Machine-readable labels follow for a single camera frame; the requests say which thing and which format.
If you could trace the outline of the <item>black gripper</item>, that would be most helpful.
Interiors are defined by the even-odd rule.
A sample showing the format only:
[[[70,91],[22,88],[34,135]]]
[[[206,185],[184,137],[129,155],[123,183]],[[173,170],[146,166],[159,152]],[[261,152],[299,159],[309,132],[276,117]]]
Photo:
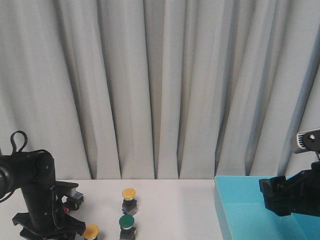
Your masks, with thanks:
[[[313,162],[311,169],[302,170],[286,178],[276,176],[259,180],[265,208],[277,216],[292,213],[320,215],[320,163]]]
[[[83,221],[65,213],[66,196],[73,196],[78,183],[56,181],[43,188],[29,184],[21,188],[28,212],[17,213],[13,224],[22,226],[19,235],[26,240],[74,240],[86,229]]]

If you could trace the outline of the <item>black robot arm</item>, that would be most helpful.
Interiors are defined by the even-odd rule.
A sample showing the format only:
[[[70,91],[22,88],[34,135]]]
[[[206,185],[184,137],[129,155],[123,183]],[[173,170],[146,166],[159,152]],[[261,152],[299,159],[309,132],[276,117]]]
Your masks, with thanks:
[[[20,189],[27,212],[17,213],[13,224],[22,226],[26,240],[73,240],[86,224],[65,213],[78,210],[78,183],[57,181],[54,158],[45,150],[16,152],[0,157],[0,200]]]

